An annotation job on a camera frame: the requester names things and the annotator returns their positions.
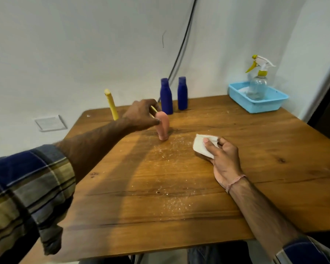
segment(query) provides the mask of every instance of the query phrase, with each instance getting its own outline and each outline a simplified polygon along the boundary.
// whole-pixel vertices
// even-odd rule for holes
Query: rolled-up sleeve
[[[306,236],[286,245],[273,261],[276,264],[330,264],[330,249]]]
[[[0,257],[35,231],[45,254],[61,248],[62,228],[75,192],[69,160],[54,145],[0,158]]]

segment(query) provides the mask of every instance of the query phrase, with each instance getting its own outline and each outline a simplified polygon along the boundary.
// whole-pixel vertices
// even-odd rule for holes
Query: wall switch plate
[[[67,129],[60,115],[34,119],[40,132],[52,132]]]

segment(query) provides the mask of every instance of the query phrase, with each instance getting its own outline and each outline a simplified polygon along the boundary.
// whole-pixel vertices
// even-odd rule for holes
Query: transparent spray bottle
[[[251,80],[246,95],[252,100],[259,101],[264,99],[265,92],[268,89],[266,78],[266,75],[268,74],[268,68],[274,65],[268,59],[256,54],[253,55],[252,58],[254,59],[253,65],[246,71],[246,73],[250,72],[256,66],[260,66],[260,69],[258,71],[258,76]]]

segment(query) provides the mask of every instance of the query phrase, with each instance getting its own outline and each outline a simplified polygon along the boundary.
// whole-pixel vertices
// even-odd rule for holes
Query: floor
[[[263,248],[256,240],[247,241],[253,264],[271,264]],[[141,264],[187,264],[186,249],[145,254]]]

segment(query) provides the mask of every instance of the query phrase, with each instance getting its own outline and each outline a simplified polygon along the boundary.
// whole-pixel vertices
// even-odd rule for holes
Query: person's left hand
[[[146,99],[140,102],[134,101],[126,113],[123,114],[122,117],[129,120],[132,131],[142,131],[160,124],[159,119],[155,119],[149,114],[155,116],[155,111],[151,106],[154,106],[157,111],[161,111],[160,106],[154,99]]]

